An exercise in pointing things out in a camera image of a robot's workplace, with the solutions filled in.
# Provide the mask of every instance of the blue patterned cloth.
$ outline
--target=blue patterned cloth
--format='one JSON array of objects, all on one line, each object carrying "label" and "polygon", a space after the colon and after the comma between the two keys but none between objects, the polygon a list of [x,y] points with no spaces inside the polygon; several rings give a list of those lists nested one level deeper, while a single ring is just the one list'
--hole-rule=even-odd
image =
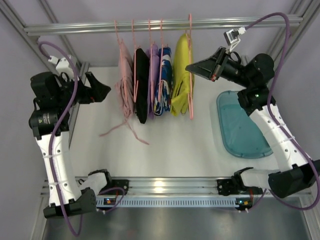
[{"label": "blue patterned cloth", "polygon": [[[159,49],[159,56],[161,57],[162,49]],[[164,111],[169,112],[171,106],[171,96],[173,89],[173,71],[172,71],[172,61],[171,61],[171,49],[170,47],[163,48],[163,56],[161,62],[161,80],[162,84],[162,94],[160,101],[158,101],[159,94],[159,79],[156,80],[155,90],[154,90],[154,114],[160,116]]]}]

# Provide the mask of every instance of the blue tray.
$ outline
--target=blue tray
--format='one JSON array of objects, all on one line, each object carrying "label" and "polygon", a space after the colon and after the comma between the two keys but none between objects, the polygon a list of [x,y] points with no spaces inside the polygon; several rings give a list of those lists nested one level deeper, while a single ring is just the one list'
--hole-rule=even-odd
[{"label": "blue tray", "polygon": [[259,159],[273,153],[260,129],[241,108],[237,92],[222,92],[216,104],[223,145],[230,154]]}]

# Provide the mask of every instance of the metal floor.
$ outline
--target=metal floor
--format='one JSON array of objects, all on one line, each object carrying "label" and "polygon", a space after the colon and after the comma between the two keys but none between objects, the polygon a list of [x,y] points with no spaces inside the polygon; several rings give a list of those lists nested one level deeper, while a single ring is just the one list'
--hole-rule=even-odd
[{"label": "metal floor", "polygon": [[[291,204],[300,205],[298,198]],[[71,222],[78,229],[79,216]],[[76,239],[63,219],[46,222],[43,240]],[[221,208],[118,208],[83,216],[77,240],[310,240],[302,212],[265,198],[247,213]]]}]

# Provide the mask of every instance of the black cloth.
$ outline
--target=black cloth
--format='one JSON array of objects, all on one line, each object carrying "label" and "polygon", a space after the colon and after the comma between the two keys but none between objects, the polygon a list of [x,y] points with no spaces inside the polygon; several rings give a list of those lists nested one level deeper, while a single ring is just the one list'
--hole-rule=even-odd
[{"label": "black cloth", "polygon": [[150,59],[141,48],[138,48],[135,54],[136,80],[139,81],[135,109],[140,123],[145,124],[148,118],[148,80]]}]

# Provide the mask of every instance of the pink hanger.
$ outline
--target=pink hanger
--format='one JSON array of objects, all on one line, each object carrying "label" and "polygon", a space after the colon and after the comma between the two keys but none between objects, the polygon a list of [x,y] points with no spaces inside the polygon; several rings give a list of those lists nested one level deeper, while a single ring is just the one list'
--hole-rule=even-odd
[{"label": "pink hanger", "polygon": [[120,49],[121,74],[122,74],[122,81],[123,81],[123,85],[124,85],[124,96],[125,96],[126,102],[128,102],[128,88],[127,88],[127,82],[124,79],[125,78],[125,72],[124,72],[125,69],[123,66],[124,65],[124,58],[123,58],[123,53],[122,53],[122,48],[121,48],[121,44],[123,43],[123,39],[121,39],[121,42],[120,42],[116,20],[114,20],[114,28],[115,28],[116,40],[118,42],[119,49]]},{"label": "pink hanger", "polygon": [[152,65],[153,65],[153,61],[152,61],[152,55],[153,55],[153,53],[152,53],[152,46],[153,46],[153,44],[154,43],[152,43],[152,38],[151,38],[151,28],[150,28],[150,19],[148,19],[148,27],[149,27],[149,42],[150,42],[150,69],[151,69],[151,91],[150,91],[150,93],[151,93],[151,104],[152,104],[152,106],[154,105],[154,98],[155,98],[155,87],[154,87],[154,81],[153,81],[153,79],[152,79],[152,77],[153,77],[153,67],[152,67]]},{"label": "pink hanger", "polygon": [[136,38],[135,38],[135,29],[134,29],[134,20],[132,19],[131,21],[131,29],[132,29],[132,39],[133,39],[133,44],[134,44],[134,66],[133,66],[133,101],[137,101],[137,93],[138,93],[138,84],[139,81],[137,80],[137,56],[136,56],[136,51],[137,51],[137,44],[136,44]]},{"label": "pink hanger", "polygon": [[[189,48],[189,63],[191,64],[191,29],[192,29],[192,15],[189,13],[188,20],[190,21],[190,30],[189,30],[189,36],[187,34],[187,30],[185,31],[185,35],[188,39],[188,48]],[[192,73],[190,72],[190,93],[188,93],[188,104],[189,104],[189,113],[190,113],[190,119],[194,119],[194,103],[193,103],[193,87],[192,87]]]},{"label": "pink hanger", "polygon": [[161,33],[161,58],[160,58],[160,74],[159,74],[159,89],[158,89],[158,102],[160,102],[162,88],[163,88],[163,81],[161,79],[161,68],[162,68],[162,58],[164,56],[164,36],[162,33],[162,18],[160,22],[160,33]]}]

